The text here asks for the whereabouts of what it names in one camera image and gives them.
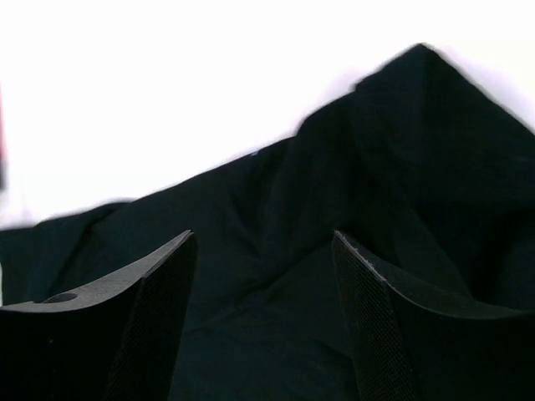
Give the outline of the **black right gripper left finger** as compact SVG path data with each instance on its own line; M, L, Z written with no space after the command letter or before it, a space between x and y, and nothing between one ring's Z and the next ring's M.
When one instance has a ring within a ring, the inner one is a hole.
M95 281L2 307L2 399L167 399L196 255L184 231Z

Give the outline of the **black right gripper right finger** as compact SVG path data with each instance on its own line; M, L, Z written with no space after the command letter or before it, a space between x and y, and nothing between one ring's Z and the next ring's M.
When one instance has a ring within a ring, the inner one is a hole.
M392 264L332 243L363 400L531 400L534 314L477 301L453 266Z

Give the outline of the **black t shirt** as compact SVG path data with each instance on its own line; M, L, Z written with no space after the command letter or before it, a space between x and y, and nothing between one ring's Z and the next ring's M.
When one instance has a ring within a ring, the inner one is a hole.
M196 268L166 400L363 400L336 231L453 266L534 314L534 136L417 44L252 155L139 200L1 233L3 307L43 302L184 231Z

